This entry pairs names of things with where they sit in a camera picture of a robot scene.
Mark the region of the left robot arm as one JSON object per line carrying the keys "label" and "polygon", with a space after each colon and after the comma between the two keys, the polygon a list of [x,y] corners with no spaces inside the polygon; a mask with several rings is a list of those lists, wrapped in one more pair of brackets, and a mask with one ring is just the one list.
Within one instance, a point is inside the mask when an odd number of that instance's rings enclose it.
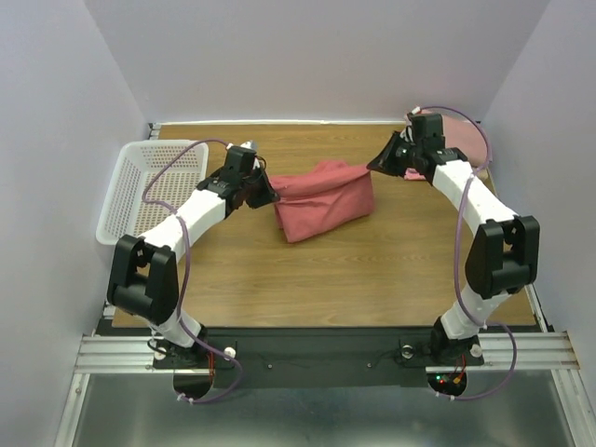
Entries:
{"label": "left robot arm", "polygon": [[183,311],[190,276],[178,274],[178,263],[189,266],[192,246],[235,210],[278,201],[265,166],[254,142],[228,145],[223,165],[201,181],[180,207],[143,196],[145,204],[159,206],[169,216],[140,236],[124,235],[115,244],[108,302],[143,318],[175,345],[175,356],[185,366],[200,365],[207,351],[227,361],[233,356],[208,345],[204,326]]}

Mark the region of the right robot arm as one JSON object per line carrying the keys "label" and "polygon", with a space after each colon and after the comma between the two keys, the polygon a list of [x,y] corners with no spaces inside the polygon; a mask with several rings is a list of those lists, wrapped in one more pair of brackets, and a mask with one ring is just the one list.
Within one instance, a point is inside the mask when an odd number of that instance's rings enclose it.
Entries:
{"label": "right robot arm", "polygon": [[456,225],[468,226],[473,236],[465,261],[461,248],[454,248],[456,298],[428,341],[428,355],[449,363],[469,351],[502,303],[535,281],[540,225],[507,207],[484,184],[478,175],[485,163],[473,167],[461,149],[448,146],[441,110],[409,112],[406,127],[391,135],[367,168],[392,177],[415,170],[453,204]]}

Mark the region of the red t-shirt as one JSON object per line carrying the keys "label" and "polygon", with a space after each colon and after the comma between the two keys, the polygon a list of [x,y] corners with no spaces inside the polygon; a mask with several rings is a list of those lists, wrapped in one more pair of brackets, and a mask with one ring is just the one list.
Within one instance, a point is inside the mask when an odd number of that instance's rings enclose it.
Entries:
{"label": "red t-shirt", "polygon": [[375,209],[372,175],[364,165],[321,161],[306,174],[278,175],[270,182],[279,196],[278,227],[289,243],[329,232]]}

